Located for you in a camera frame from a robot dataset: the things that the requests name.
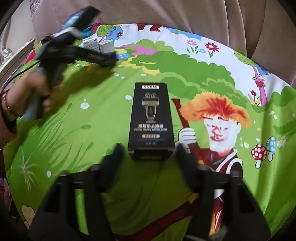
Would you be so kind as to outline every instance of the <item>orange hair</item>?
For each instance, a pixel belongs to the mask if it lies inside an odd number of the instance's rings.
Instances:
[[[239,122],[244,128],[251,126],[248,112],[243,107],[233,104],[227,96],[213,92],[197,94],[181,106],[180,113],[188,121],[201,121],[205,116],[219,115],[225,120]]]

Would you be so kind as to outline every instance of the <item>black handle grip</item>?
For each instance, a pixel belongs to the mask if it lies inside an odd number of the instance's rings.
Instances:
[[[39,66],[35,71],[44,74],[47,77],[48,87],[52,89],[61,79],[62,73],[66,69],[65,63],[46,63],[43,66]],[[31,93],[28,102],[28,108],[24,113],[25,121],[33,121],[42,118],[43,105],[42,102],[46,99],[46,96],[41,96],[35,90]]]

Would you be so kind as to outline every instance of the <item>white box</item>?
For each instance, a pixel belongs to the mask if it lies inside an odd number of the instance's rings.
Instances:
[[[83,44],[83,48],[85,48],[85,49],[100,52],[99,45],[98,45],[98,39],[96,36],[83,39],[82,44]]]
[[[99,43],[99,49],[101,54],[107,54],[114,52],[114,41],[113,40],[104,40]]]

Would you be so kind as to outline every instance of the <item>white gloved hand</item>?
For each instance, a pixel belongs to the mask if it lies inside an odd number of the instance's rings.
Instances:
[[[188,144],[196,143],[195,131],[192,128],[183,128],[179,132],[179,141],[175,143],[175,147],[181,143],[186,153],[190,153]]]

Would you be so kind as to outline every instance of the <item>red sleeve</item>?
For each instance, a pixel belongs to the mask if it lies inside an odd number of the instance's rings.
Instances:
[[[12,141],[16,136],[16,128],[10,131],[3,119],[2,112],[0,111],[0,149],[3,148],[8,142]]]

